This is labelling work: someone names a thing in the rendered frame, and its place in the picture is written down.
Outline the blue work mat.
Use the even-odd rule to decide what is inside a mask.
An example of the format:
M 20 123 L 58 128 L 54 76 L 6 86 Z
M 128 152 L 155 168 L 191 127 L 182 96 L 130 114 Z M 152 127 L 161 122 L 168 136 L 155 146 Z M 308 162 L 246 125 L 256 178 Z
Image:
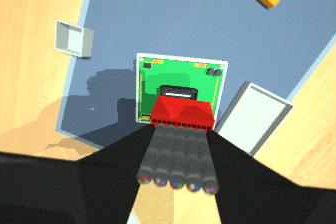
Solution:
M 246 83 L 291 102 L 336 43 L 336 0 L 82 0 L 55 132 L 103 149 L 136 122 L 137 54 L 228 62 L 214 131 Z

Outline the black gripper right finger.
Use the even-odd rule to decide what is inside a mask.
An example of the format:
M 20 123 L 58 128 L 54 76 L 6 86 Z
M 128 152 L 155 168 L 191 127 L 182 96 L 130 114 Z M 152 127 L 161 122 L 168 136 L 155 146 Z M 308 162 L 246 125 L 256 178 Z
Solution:
M 206 137 L 220 224 L 336 224 L 336 188 L 299 185 L 214 130 Z

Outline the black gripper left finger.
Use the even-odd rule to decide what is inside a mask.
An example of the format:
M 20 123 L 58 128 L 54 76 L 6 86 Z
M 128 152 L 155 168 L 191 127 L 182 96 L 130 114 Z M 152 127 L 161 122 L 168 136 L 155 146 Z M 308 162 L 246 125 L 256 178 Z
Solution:
M 127 224 L 154 131 L 147 124 L 79 160 L 0 151 L 0 203 L 66 212 L 74 224 Z

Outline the grey tray floor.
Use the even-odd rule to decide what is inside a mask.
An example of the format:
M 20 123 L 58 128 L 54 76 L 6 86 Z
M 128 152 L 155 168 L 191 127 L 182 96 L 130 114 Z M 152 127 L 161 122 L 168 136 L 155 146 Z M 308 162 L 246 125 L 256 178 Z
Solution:
M 287 104 L 251 86 L 220 135 L 250 153 Z

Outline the red plug with grey cables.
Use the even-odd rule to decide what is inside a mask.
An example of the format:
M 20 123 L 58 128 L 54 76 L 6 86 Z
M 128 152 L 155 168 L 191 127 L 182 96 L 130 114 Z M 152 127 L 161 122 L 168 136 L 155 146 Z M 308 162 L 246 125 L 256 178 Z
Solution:
M 158 96 L 151 111 L 155 131 L 137 173 L 141 185 L 201 188 L 215 196 L 219 185 L 206 137 L 215 119 L 210 102 Z

